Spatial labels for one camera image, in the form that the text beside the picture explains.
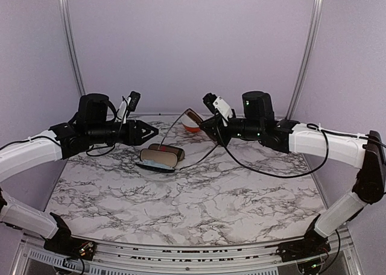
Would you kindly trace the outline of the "brown translucent sunglasses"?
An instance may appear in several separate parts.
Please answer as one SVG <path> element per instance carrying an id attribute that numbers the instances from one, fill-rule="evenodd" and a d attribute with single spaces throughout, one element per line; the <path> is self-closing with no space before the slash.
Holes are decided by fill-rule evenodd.
<path id="1" fill-rule="evenodd" d="M 168 133 L 169 131 L 174 127 L 174 125 L 179 121 L 181 120 L 182 116 L 184 114 L 187 114 L 192 120 L 194 120 L 200 127 L 200 124 L 203 122 L 203 119 L 201 118 L 201 116 L 199 116 L 198 113 L 196 113 L 194 110 L 192 110 L 191 108 L 188 108 L 186 109 L 174 122 L 173 124 L 170 126 L 170 128 L 166 131 L 166 134 L 164 135 L 162 141 L 160 142 L 159 146 L 157 147 L 157 150 L 162 150 L 162 151 L 165 151 L 166 148 L 163 146 L 164 145 L 164 140 L 166 139 L 166 137 L 168 136 Z M 193 140 L 193 139 L 198 139 L 200 140 L 201 136 L 198 133 L 191 133 L 191 132 L 187 132 L 187 136 L 188 138 L 190 138 L 190 140 Z M 212 147 L 211 150 L 209 150 L 198 162 L 195 162 L 193 163 L 192 165 L 188 165 L 188 166 L 183 166 L 181 168 L 179 168 L 179 170 L 182 170 L 182 169 L 187 169 L 187 168 L 190 168 L 194 165 L 198 165 L 199 163 L 201 163 L 202 161 L 204 161 L 218 146 L 218 143 L 212 141 L 212 143 L 214 143 L 214 146 Z"/>

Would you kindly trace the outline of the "light blue cleaning cloth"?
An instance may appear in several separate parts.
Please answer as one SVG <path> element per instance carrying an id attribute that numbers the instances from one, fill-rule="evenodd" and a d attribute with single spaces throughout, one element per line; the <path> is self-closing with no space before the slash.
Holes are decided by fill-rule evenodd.
<path id="1" fill-rule="evenodd" d="M 142 166 L 150 167 L 150 168 L 155 168 L 155 169 L 164 169 L 164 170 L 174 170 L 173 167 L 170 167 L 166 164 L 155 162 L 154 160 L 143 160 L 141 162 Z"/>

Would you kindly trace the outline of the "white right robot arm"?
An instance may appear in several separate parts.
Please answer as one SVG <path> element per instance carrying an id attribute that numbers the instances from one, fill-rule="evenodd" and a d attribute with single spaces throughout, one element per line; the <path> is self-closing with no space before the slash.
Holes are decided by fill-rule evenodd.
<path id="1" fill-rule="evenodd" d="M 242 118 L 237 117 L 220 96 L 208 93 L 203 103 L 213 117 L 203 121 L 200 128 L 224 148 L 235 138 L 257 141 L 280 153 L 321 157 L 321 163 L 306 172 L 307 175 L 321 169 L 328 160 L 343 162 L 358 170 L 353 187 L 308 227 L 299 242 L 303 255 L 314 254 L 337 228 L 356 217 L 367 205 L 383 198 L 385 144 L 377 131 L 351 134 L 327 130 L 314 123 L 276 120 L 271 96 L 262 91 L 242 94 Z"/>

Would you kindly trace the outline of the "black woven glasses case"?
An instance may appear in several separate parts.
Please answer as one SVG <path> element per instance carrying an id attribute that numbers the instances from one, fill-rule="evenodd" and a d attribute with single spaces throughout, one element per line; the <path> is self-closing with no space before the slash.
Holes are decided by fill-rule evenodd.
<path id="1" fill-rule="evenodd" d="M 170 153 L 167 151 L 151 150 L 151 149 L 142 149 L 140 152 L 139 158 L 140 158 L 140 161 L 136 162 L 136 166 L 149 171 L 160 172 L 160 173 L 173 173 L 176 170 L 175 167 L 178 162 L 177 155 L 174 153 Z M 171 170 L 155 169 L 155 168 L 142 166 L 141 162 L 143 160 L 154 160 L 155 162 L 163 163 L 170 167 L 173 167 L 174 170 L 171 171 Z"/>

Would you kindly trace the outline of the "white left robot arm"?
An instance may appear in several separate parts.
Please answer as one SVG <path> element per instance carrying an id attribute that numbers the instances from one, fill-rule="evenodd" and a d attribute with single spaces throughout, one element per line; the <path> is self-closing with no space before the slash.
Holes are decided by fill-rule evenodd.
<path id="1" fill-rule="evenodd" d="M 68 122 L 1 147 L 1 180 L 45 163 L 92 151 L 96 145 L 146 143 L 158 135 L 158 129 L 127 117 L 135 110 L 140 97 L 140 93 L 132 91 L 116 109 L 105 94 L 81 96 L 78 110 Z M 59 215 L 39 211 L 5 191 L 1 191 L 1 222 L 40 235 L 45 240 L 45 248 L 57 253 L 70 254 L 84 246 L 84 242 L 72 236 Z"/>

